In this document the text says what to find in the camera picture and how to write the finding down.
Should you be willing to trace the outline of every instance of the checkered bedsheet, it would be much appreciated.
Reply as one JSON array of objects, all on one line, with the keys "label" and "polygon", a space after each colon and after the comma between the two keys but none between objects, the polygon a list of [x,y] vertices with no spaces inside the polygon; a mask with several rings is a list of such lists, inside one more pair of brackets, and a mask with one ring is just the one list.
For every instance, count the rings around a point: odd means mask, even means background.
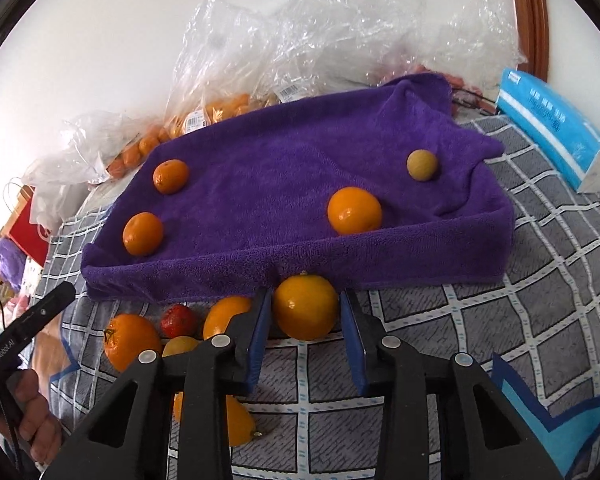
[{"label": "checkered bedsheet", "polygon": [[[557,415],[600,394],[600,196],[576,195],[507,118],[466,127],[500,139],[506,154],[490,161],[516,208],[514,248],[507,273],[494,285],[414,286],[359,293],[387,331],[440,357],[469,352],[491,370],[494,352],[520,374]],[[128,301],[94,303],[80,275],[80,254],[107,210],[66,222],[35,294],[63,280],[77,301],[65,310],[62,337],[71,365],[52,378],[50,405],[71,432],[116,379],[102,355],[102,330],[121,312],[158,323],[162,308]],[[189,305],[203,316],[209,304]],[[436,420],[429,399],[429,420]],[[317,342],[272,339],[260,383],[246,400],[265,436],[232,451],[234,478],[372,478],[382,399],[356,395],[340,332]],[[170,445],[170,478],[177,460],[177,424]],[[431,478],[440,476],[438,433],[430,430]],[[600,459],[600,437],[575,470],[583,478]]]}]

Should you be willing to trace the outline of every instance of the brown wooden trim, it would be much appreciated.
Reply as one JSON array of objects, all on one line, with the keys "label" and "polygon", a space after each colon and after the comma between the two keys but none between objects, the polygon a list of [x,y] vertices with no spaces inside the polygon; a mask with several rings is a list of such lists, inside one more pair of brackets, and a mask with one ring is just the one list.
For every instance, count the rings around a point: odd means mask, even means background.
[{"label": "brown wooden trim", "polygon": [[520,47],[527,62],[518,68],[543,81],[549,72],[549,19],[546,0],[514,0]]}]

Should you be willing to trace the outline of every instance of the white sticker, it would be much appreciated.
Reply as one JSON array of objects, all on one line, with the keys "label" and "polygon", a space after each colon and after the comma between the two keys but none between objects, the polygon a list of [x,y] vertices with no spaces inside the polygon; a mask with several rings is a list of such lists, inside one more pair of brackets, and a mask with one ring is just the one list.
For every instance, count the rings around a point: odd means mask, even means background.
[{"label": "white sticker", "polygon": [[304,90],[302,90],[298,85],[289,85],[282,90],[278,90],[276,95],[278,96],[278,99],[280,99],[281,103],[290,103],[306,97]]},{"label": "white sticker", "polygon": [[515,72],[509,72],[509,81],[517,85],[520,82],[520,76]]},{"label": "white sticker", "polygon": [[184,120],[183,131],[186,135],[195,132],[200,128],[204,128],[205,126],[206,119],[204,110],[196,110],[195,112],[191,112]]}]

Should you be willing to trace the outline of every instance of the white stripe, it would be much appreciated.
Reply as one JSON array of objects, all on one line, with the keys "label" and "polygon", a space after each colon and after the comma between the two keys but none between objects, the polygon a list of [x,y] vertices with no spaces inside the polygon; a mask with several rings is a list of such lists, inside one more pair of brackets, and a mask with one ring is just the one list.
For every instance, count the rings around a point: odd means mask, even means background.
[{"label": "white stripe", "polygon": [[552,134],[549,131],[549,129],[538,120],[538,118],[536,118],[529,110],[523,107],[522,104],[516,101],[508,92],[500,90],[499,97],[501,97],[503,101],[509,104],[520,115],[522,115],[538,131],[538,133],[546,139],[546,141],[552,146],[552,148],[556,152],[558,152],[558,155],[560,155],[564,159],[564,161],[569,165],[569,167],[573,170],[576,176],[580,180],[584,180],[585,172],[578,165],[571,153],[567,151],[567,149],[560,143],[557,137],[555,137],[554,134]]}]

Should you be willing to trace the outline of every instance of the towel fold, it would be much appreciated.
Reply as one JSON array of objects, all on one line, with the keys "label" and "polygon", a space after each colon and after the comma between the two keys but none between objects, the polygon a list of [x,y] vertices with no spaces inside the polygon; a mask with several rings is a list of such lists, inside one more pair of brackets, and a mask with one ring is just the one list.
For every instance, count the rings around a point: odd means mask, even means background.
[{"label": "towel fold", "polygon": [[[500,280],[514,214],[483,160],[504,147],[457,126],[450,105],[448,83],[420,74],[265,108],[159,146],[84,248],[90,298],[248,295],[304,270],[337,289]],[[436,179],[409,176],[417,149],[438,156]],[[187,163],[189,182],[163,196],[152,175],[171,158]],[[327,204],[347,186],[378,198],[380,230],[333,231]],[[122,231],[142,211],[162,219],[165,238],[137,258]]]}]

